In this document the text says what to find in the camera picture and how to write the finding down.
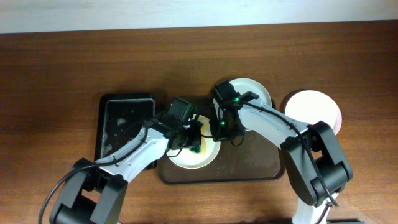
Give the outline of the yellow green sponge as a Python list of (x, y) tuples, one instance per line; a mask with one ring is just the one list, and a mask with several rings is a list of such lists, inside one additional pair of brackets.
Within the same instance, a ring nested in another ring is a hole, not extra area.
[(204, 149), (202, 148), (202, 145), (191, 147), (188, 150), (190, 152), (192, 152), (192, 153), (195, 153), (195, 154), (203, 154), (203, 152), (204, 152)]

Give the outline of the pink plate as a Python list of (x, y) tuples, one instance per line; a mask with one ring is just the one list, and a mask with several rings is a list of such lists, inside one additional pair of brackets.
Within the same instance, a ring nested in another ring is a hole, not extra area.
[(296, 90), (287, 95), (281, 111), (292, 119), (315, 124), (323, 121), (335, 134), (342, 127), (342, 114), (336, 102), (325, 93), (315, 90)]

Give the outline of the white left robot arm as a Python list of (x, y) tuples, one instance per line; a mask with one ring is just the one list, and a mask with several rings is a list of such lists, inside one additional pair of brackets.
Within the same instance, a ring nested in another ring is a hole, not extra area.
[[(150, 163), (164, 154), (178, 156), (184, 149), (198, 148), (209, 123), (199, 115), (181, 118), (161, 113), (143, 122), (138, 135), (116, 152), (90, 162), (84, 158), (57, 184), (60, 195), (50, 212), (50, 223), (117, 223), (128, 184)], [(94, 202), (82, 195), (90, 175), (103, 174), (105, 185)]]

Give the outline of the pale green plate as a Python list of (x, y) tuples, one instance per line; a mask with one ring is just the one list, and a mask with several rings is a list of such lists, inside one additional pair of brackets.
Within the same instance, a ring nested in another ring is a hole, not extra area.
[(273, 127), (273, 115), (270, 114), (272, 102), (265, 87), (249, 78), (237, 78), (229, 82), (240, 93), (240, 96), (221, 104), (213, 99), (215, 106), (237, 104), (241, 107), (238, 109), (238, 115), (246, 131), (255, 131), (263, 136), (271, 133)]

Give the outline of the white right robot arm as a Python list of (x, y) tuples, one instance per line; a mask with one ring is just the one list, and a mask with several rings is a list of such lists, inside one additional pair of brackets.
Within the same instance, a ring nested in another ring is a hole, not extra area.
[(231, 140), (251, 129), (281, 151), (290, 184), (298, 196), (292, 223), (326, 223), (336, 197), (353, 170), (332, 128), (323, 121), (307, 124), (273, 109), (262, 99), (233, 96), (214, 99), (216, 140)]

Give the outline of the cream plate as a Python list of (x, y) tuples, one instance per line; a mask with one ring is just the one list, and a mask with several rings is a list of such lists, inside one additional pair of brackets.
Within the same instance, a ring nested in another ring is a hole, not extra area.
[(191, 149), (169, 150), (167, 157), (177, 166), (184, 169), (199, 169), (211, 163), (220, 150), (221, 143), (212, 138), (201, 138), (201, 145)]

